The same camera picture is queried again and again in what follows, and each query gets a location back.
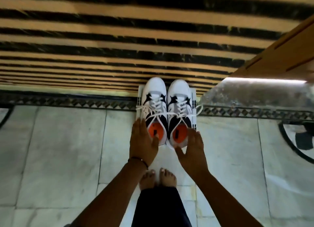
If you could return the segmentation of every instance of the person's left hand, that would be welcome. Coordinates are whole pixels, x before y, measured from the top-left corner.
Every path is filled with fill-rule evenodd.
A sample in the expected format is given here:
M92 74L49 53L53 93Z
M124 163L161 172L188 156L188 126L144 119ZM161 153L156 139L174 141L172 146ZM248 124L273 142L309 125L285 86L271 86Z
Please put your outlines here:
M153 140L151 140L147 131L145 119L137 119L132 127L130 158L141 158L148 166L150 166L158 153L158 144L158 135L155 135Z

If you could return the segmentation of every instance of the person's left foot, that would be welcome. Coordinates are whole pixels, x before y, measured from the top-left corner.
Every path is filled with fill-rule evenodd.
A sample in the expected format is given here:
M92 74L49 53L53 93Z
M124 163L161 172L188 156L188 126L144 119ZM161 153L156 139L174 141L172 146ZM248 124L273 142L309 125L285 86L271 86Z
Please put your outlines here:
M149 188L154 188L156 183L155 174L155 170L150 170L143 175L142 179L139 181L139 189L141 191Z

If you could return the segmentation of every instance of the hand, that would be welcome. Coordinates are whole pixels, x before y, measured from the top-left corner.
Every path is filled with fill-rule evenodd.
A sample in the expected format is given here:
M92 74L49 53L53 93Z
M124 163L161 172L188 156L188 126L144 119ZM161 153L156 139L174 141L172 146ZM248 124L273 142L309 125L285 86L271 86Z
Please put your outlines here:
M180 147L175 148L179 162L187 174L195 179L208 172L206 156L204 153L204 144L199 132L194 129L188 129L188 141L186 153L184 154Z
M151 140L151 137L147 132L145 119L137 119L132 127L130 158L141 158L148 166L150 166L158 153L158 144L158 135L155 135L153 141Z

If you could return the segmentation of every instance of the person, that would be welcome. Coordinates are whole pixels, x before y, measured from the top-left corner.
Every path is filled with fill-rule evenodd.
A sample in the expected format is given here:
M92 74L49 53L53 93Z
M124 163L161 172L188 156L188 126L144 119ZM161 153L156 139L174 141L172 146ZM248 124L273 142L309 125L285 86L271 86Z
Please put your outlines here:
M130 159L118 175L83 210L70 227L119 226L136 186L141 194L137 201L132 227L182 226L190 227L179 193L176 177L160 169L160 186L156 173L147 171L158 152L158 137L151 139L145 120L138 119L132 127ZM183 169L195 181L209 202L221 227L262 225L211 175L208 170L201 134L188 130L186 153L175 149Z

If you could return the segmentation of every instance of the white sneaker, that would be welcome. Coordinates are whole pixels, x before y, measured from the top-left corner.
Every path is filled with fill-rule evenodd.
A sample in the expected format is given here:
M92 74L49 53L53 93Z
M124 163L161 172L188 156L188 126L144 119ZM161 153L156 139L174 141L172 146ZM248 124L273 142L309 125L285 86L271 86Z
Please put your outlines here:
M198 115L192 112L192 94L189 85L184 80L171 83L168 95L168 140L171 148L187 146L187 128L192 128L192 117Z
M166 85L161 78L151 78L145 85L142 93L141 106L143 118L146 120L146 127L151 138L158 134L159 146L167 140L167 105Z

